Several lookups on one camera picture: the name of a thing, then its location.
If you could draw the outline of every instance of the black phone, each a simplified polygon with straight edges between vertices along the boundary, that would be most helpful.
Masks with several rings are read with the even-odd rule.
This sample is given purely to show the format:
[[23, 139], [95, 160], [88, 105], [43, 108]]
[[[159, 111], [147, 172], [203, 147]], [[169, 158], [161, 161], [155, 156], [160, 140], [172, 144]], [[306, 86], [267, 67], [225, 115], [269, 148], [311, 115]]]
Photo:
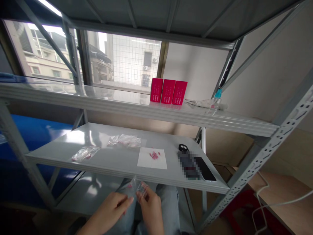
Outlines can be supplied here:
[[198, 168], [200, 169], [204, 180], [216, 181], [216, 178], [214, 177], [208, 166], [205, 164], [202, 157], [194, 157], [194, 161], [196, 162]]

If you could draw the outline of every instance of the cable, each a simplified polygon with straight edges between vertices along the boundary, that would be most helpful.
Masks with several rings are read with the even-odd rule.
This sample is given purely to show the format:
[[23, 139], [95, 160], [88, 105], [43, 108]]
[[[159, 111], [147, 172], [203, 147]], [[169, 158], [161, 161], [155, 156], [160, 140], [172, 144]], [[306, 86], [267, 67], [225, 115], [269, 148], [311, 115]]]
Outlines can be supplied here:
[[302, 197], [299, 197], [297, 199], [294, 199], [294, 200], [291, 200], [291, 201], [287, 201], [287, 202], [281, 202], [281, 203], [276, 203], [276, 204], [271, 204], [271, 205], [265, 205], [265, 206], [262, 206], [261, 205], [261, 202], [260, 202], [260, 198], [259, 198], [259, 193], [264, 189], [264, 188], [268, 188], [270, 185], [269, 183], [267, 182], [267, 180], [261, 175], [260, 172], [258, 172], [260, 174], [260, 176], [262, 177], [262, 179], [266, 182], [266, 186], [262, 187], [258, 192], [257, 192], [257, 198], [258, 198], [258, 201], [260, 203], [260, 206], [259, 208], [255, 209], [253, 212], [252, 212], [252, 220], [253, 220], [253, 224], [254, 224], [254, 228], [256, 230], [256, 225], [255, 225], [255, 222], [254, 222], [254, 219], [253, 219], [253, 215], [254, 213], [261, 209], [262, 212], [263, 212], [263, 217], [264, 217], [264, 221], [265, 221], [265, 227], [261, 228], [260, 230], [257, 230], [255, 235], [259, 234], [260, 232], [264, 231], [265, 229], [267, 229], [267, 222], [266, 222], [266, 218], [265, 218], [265, 214], [264, 214], [264, 211], [263, 211], [263, 208], [266, 208], [266, 207], [272, 207], [272, 206], [282, 206], [282, 205], [287, 205], [287, 204], [291, 204], [291, 203], [294, 203], [294, 202], [297, 202], [297, 201], [301, 201], [302, 199], [310, 196], [311, 194], [313, 194], [313, 190], [311, 190], [310, 192], [308, 192], [307, 194], [303, 195]]
[[266, 182], [266, 185], [263, 186], [262, 188], [260, 188], [260, 189], [257, 191], [257, 199], [258, 199], [259, 204], [260, 204], [260, 207], [259, 207], [258, 209], [261, 208], [261, 210], [262, 210], [262, 214], [263, 214], [265, 226], [264, 226], [263, 228], [261, 228], [260, 230], [257, 230], [257, 226], [256, 226], [256, 224], [255, 224], [253, 215], [254, 215], [254, 213], [255, 213], [258, 209], [254, 210], [254, 211], [252, 212], [252, 220], [253, 220], [254, 228], [255, 228], [255, 230], [256, 230], [255, 235], [257, 235], [257, 234], [259, 234], [260, 232], [262, 232], [262, 231], [264, 231], [264, 230], [267, 229], [267, 221], [266, 221], [265, 214], [264, 214], [264, 211], [263, 211], [263, 208], [262, 208], [262, 204], [261, 204], [261, 201], [260, 201], [259, 194], [262, 192], [263, 189], [266, 189], [266, 188], [270, 187], [270, 184], [267, 182], [267, 180], [263, 177], [263, 175], [262, 175], [259, 171], [258, 171], [258, 174], [259, 174], [259, 175], [261, 176], [261, 178]]

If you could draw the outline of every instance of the plastic bag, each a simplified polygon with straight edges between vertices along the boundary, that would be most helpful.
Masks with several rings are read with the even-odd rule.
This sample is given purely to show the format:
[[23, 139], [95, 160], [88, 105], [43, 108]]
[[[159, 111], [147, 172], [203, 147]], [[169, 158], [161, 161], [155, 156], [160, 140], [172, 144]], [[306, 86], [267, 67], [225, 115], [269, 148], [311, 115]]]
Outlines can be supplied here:
[[99, 149], [100, 148], [97, 146], [82, 147], [77, 153], [75, 153], [71, 157], [71, 160], [73, 162], [81, 162], [84, 159], [90, 159], [98, 152]]
[[113, 146], [118, 143], [119, 135], [110, 136], [107, 146]]
[[128, 147], [130, 148], [140, 148], [141, 147], [141, 138], [134, 138], [129, 143]]
[[141, 192], [142, 196], [145, 198], [147, 196], [146, 188], [148, 185], [143, 182], [137, 180], [136, 176], [128, 183], [125, 194], [130, 197], [136, 197], [136, 192]]
[[128, 146], [130, 142], [134, 141], [134, 139], [137, 139], [136, 135], [121, 134], [121, 136], [118, 138], [118, 142], [124, 146]]
[[110, 136], [107, 146], [114, 146], [117, 143], [120, 143], [125, 147], [139, 148], [141, 147], [141, 138], [137, 138], [136, 135], [114, 135]]
[[146, 196], [147, 196], [147, 191], [146, 191], [147, 187], [148, 187], [148, 185], [145, 182], [140, 181], [138, 188], [137, 188], [137, 191], [139, 191], [144, 198], [146, 198]]

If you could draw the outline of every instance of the person's hand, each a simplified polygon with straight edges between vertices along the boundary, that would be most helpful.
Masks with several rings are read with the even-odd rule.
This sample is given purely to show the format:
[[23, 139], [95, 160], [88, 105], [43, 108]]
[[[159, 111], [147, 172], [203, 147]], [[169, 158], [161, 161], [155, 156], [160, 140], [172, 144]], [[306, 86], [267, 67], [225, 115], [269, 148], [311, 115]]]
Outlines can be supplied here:
[[126, 213], [133, 201], [133, 197], [127, 198], [125, 194], [110, 193], [98, 210], [82, 227], [78, 235], [100, 235], [106, 233], [116, 224], [118, 219], [122, 218], [122, 215]]
[[161, 199], [150, 187], [145, 186], [145, 189], [147, 193], [145, 198], [139, 191], [136, 192], [144, 224], [149, 235], [164, 235]]

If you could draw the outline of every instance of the pink box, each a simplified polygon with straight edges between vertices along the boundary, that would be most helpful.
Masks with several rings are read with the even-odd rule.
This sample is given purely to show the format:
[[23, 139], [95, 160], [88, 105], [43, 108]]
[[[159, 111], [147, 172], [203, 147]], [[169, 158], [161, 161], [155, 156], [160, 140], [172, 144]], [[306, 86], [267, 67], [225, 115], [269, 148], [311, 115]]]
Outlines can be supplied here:
[[164, 79], [161, 103], [172, 103], [175, 82], [175, 80]]
[[187, 83], [188, 82], [176, 81], [172, 104], [183, 104]]
[[153, 78], [151, 83], [150, 101], [160, 102], [163, 87], [162, 78]]

